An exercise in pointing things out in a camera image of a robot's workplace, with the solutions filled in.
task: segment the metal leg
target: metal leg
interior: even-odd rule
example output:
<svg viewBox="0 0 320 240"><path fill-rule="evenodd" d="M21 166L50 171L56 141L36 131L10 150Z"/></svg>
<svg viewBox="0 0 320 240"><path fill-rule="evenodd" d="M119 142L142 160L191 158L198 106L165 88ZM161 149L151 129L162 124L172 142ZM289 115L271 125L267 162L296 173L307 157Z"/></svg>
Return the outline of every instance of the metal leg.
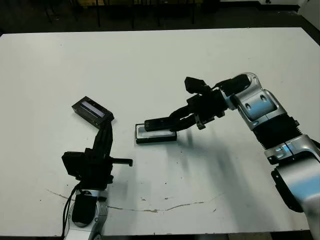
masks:
<svg viewBox="0 0 320 240"><path fill-rule="evenodd" d="M132 29L135 29L135 0L132 0L131 15L131 27Z"/></svg>
<svg viewBox="0 0 320 240"><path fill-rule="evenodd" d="M78 17L77 17L77 14L76 14L76 11L75 11L75 0L71 0L71 1L68 1L70 4L71 4L71 11L72 11L72 14L74 16L74 19L76 22L78 22Z"/></svg>
<svg viewBox="0 0 320 240"><path fill-rule="evenodd" d="M51 0L48 0L48 3L49 3L49 6L50 6L50 8L51 8L52 13L53 13L54 15L57 15L56 12L55 12L55 10L54 10L54 7L52 6Z"/></svg>
<svg viewBox="0 0 320 240"><path fill-rule="evenodd" d="M42 3L42 6L43 6L43 9L44 9L44 12L45 12L46 17L48 18L49 22L52 24L52 21L51 21L51 18L50 18L50 16L49 16L49 13L48 13L47 6L46 6L46 4L44 3L44 0L41 0L41 3Z"/></svg>
<svg viewBox="0 0 320 240"><path fill-rule="evenodd" d="M95 7L96 7L96 16L98 20L98 26L100 28L100 14L99 14L99 3L98 0L95 0Z"/></svg>
<svg viewBox="0 0 320 240"><path fill-rule="evenodd" d="M191 12L191 23L195 24L195 8L196 8L196 0L192 2L192 12Z"/></svg>
<svg viewBox="0 0 320 240"><path fill-rule="evenodd" d="M160 10L159 10L159 0L156 0L156 19L158 27L160 27Z"/></svg>

